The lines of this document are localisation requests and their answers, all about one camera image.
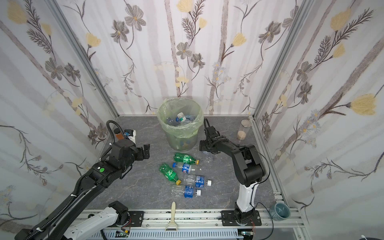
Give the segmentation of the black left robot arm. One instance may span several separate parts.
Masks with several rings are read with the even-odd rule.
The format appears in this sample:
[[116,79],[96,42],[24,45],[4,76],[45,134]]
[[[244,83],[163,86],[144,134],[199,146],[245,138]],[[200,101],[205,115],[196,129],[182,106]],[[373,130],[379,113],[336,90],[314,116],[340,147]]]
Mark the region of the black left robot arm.
[[108,120],[106,128],[111,134],[111,143],[100,161],[77,180],[72,193],[48,217],[32,229],[19,231],[15,236],[16,240],[85,240],[93,233],[117,222],[122,225],[129,222],[128,208],[115,201],[98,216],[82,222],[79,227],[72,225],[99,194],[129,173],[135,161],[150,158],[149,144],[138,147],[127,136],[116,141],[111,124],[115,125],[121,134],[125,133],[117,122]]

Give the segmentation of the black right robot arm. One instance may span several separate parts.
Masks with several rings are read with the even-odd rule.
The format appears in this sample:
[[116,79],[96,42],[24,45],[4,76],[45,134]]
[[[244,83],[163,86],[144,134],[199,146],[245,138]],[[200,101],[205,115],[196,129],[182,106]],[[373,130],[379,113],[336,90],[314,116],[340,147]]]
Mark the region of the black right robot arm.
[[234,172],[240,183],[239,196],[235,203],[234,219],[238,225],[245,226],[253,221],[256,214],[255,190],[263,183],[263,177],[270,174],[263,162],[264,155],[255,145],[241,145],[230,141],[218,132],[204,118],[205,140],[201,140],[199,150],[213,155],[223,153],[232,159]]

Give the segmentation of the clear bottle blue label white cap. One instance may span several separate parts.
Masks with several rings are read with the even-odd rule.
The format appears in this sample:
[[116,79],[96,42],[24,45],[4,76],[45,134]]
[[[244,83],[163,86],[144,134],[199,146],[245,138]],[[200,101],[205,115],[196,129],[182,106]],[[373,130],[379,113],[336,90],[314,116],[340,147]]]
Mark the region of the clear bottle blue label white cap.
[[196,116],[194,116],[194,115],[185,115],[184,113],[179,113],[179,114],[177,114],[176,121],[180,125],[186,125],[186,124],[194,122],[195,119],[196,119]]

